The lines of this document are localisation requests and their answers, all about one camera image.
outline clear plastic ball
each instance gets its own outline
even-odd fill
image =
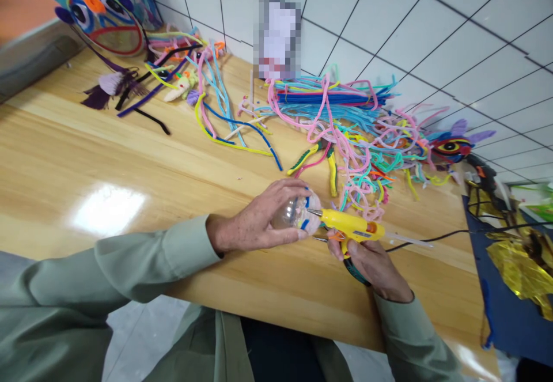
[[[321,209],[319,197],[311,191],[308,198],[303,196],[293,198],[286,202],[276,213],[271,221],[275,229],[298,228],[304,229],[313,235],[321,224],[319,217],[307,211],[307,208]]]

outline light green sleeve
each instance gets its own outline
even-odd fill
[[[396,382],[463,381],[459,361],[437,335],[416,297],[407,304],[385,300],[378,294],[374,299]]]
[[[1,381],[101,381],[107,314],[217,261],[207,215],[37,262],[0,288]]]

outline glue gun nozzle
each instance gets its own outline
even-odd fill
[[[313,215],[317,215],[318,217],[323,216],[323,211],[318,209],[307,208],[307,212],[312,213]]]

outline googly eye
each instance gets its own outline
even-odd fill
[[[106,11],[114,15],[115,17],[121,19],[122,21],[133,23],[133,19],[127,12],[127,10],[121,6],[121,4],[116,0],[101,0],[104,4]]]
[[[86,5],[80,3],[72,5],[71,15],[84,32],[88,33],[94,27],[94,17]]]
[[[461,146],[458,143],[448,142],[446,144],[443,144],[443,145],[439,146],[438,148],[442,152],[454,153],[454,152],[458,151],[460,149],[460,147]]]

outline hand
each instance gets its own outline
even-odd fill
[[[338,241],[328,240],[328,249],[339,260],[344,259]],[[404,303],[413,301],[415,296],[409,284],[378,241],[363,241],[358,244],[350,240],[347,250],[355,268],[373,285],[374,291],[380,297]]]
[[[297,228],[274,229],[271,220],[290,199],[311,196],[307,186],[300,179],[277,180],[235,217],[210,215],[206,229],[213,249],[217,253],[235,249],[253,251],[306,239],[306,231]]]

